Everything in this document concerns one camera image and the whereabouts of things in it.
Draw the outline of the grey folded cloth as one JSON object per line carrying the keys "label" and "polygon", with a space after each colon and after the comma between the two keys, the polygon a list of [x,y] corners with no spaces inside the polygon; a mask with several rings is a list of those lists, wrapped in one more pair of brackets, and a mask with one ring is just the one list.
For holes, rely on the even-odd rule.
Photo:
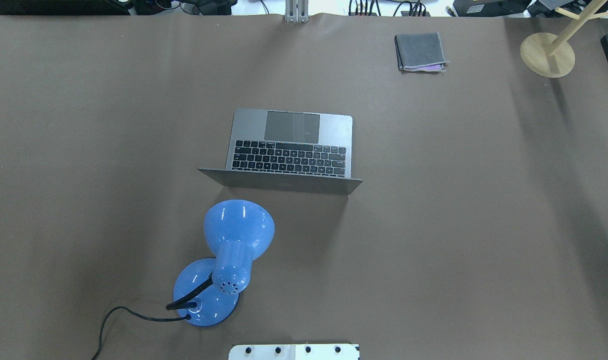
{"label": "grey folded cloth", "polygon": [[394,36],[397,67],[401,72],[443,73],[446,60],[439,32]]}

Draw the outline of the wooden stand with round base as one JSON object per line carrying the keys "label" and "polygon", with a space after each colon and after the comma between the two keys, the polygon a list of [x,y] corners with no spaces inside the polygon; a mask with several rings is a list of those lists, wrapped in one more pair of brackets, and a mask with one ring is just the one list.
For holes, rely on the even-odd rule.
{"label": "wooden stand with round base", "polygon": [[526,37],[519,46],[522,62],[531,71],[546,78],[560,78],[569,74],[574,68],[576,55],[568,40],[589,20],[608,17],[608,11],[599,11],[605,3],[605,0],[592,0],[579,14],[556,7],[555,12],[572,21],[559,35],[538,32]]}

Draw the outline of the aluminium frame post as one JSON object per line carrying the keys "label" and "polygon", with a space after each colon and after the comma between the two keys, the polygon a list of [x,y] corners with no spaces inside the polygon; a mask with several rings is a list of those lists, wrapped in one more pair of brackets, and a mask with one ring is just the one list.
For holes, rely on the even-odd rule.
{"label": "aluminium frame post", "polygon": [[308,0],[286,0],[285,1],[286,23],[308,23],[309,1]]}

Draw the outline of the grey laptop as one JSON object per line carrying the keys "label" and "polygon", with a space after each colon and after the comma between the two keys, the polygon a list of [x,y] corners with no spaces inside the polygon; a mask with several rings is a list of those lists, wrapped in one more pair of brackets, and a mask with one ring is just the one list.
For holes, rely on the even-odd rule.
{"label": "grey laptop", "polygon": [[348,196],[354,119],[345,114],[238,108],[223,169],[200,168],[225,187]]}

